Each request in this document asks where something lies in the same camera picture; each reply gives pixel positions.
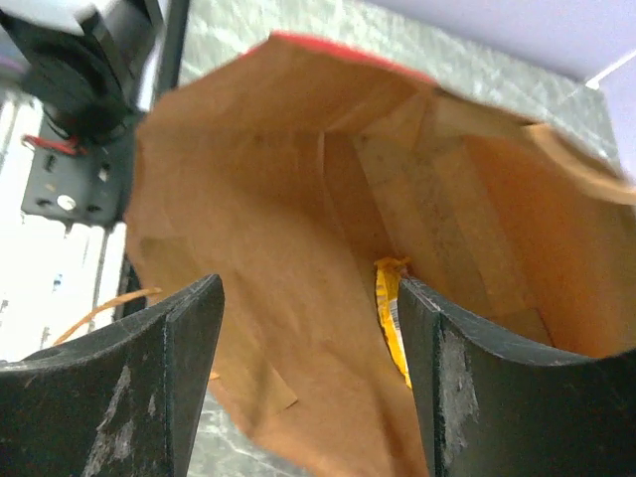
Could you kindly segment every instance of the paper bag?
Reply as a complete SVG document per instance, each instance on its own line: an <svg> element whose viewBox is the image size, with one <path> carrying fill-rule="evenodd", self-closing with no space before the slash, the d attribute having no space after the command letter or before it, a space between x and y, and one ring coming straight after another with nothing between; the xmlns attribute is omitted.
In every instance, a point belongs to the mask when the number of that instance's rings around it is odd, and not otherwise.
<svg viewBox="0 0 636 477"><path fill-rule="evenodd" d="M549 127L311 39L167 94L138 132L128 253L170 294L219 273L210 388L325 476L427 475L374 262L536 341L634 346L634 191Z"/></svg>

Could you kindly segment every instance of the speckled floor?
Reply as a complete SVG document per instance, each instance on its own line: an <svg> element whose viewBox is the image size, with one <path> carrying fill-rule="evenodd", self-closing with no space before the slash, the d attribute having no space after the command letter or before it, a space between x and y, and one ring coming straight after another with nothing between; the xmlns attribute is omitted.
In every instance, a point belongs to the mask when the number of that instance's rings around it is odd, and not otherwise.
<svg viewBox="0 0 636 477"><path fill-rule="evenodd" d="M392 59L470 98L549 122L601 157L616 158L599 91L356 0L192 0L181 82L240 55L272 30L311 33ZM307 474L252 445L207 397L189 475Z"/></svg>

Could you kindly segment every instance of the yellow snack wrapper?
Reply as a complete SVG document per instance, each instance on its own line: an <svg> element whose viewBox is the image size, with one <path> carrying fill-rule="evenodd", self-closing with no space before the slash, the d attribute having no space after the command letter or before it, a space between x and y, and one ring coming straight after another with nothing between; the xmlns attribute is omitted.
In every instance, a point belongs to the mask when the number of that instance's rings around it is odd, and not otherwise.
<svg viewBox="0 0 636 477"><path fill-rule="evenodd" d="M404 376L406 385L411 388L398 319L399 282L406 275L408 262L408 258L398 260L389 257L376 262L376 304L391 357Z"/></svg>

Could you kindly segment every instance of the paper bag handle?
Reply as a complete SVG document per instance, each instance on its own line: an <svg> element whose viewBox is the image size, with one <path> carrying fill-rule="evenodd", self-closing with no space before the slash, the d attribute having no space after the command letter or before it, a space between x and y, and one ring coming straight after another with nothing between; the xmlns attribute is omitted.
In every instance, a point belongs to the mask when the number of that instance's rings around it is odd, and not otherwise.
<svg viewBox="0 0 636 477"><path fill-rule="evenodd" d="M636 187L583 164L546 124L525 127L532 141L589 197L625 206L636 205Z"/></svg>

